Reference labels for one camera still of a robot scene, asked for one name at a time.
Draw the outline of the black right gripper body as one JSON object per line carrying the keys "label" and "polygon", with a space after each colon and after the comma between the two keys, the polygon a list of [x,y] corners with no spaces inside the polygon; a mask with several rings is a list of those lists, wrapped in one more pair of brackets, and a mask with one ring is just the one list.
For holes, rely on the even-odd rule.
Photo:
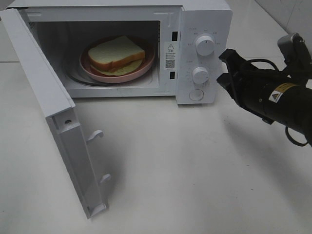
{"label": "black right gripper body", "polygon": [[265,123],[272,124],[272,117],[264,111],[265,95],[268,93],[269,84],[277,78],[274,76],[279,69],[273,62],[268,62],[272,69],[260,69],[252,62],[244,62],[240,71],[230,73],[236,87],[237,99],[234,101],[244,110],[260,117]]}

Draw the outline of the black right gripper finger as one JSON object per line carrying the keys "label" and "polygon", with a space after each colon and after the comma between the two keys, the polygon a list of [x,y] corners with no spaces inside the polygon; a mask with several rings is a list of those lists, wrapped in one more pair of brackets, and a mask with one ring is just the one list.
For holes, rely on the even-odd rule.
{"label": "black right gripper finger", "polygon": [[237,99],[236,87],[230,73],[223,73],[217,79],[217,83],[224,88],[232,99]]}
{"label": "black right gripper finger", "polygon": [[241,65],[246,61],[234,49],[226,49],[218,58],[226,64],[229,73],[239,72]]}

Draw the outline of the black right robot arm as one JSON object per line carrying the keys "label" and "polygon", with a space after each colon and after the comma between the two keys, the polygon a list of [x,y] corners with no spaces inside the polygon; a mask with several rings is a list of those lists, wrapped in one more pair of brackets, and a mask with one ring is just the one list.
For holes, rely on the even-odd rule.
{"label": "black right robot arm", "polygon": [[246,60],[233,49],[226,49],[219,59],[228,71],[217,83],[239,107],[267,124],[284,125],[287,139],[297,146],[312,143],[311,89],[268,59]]}

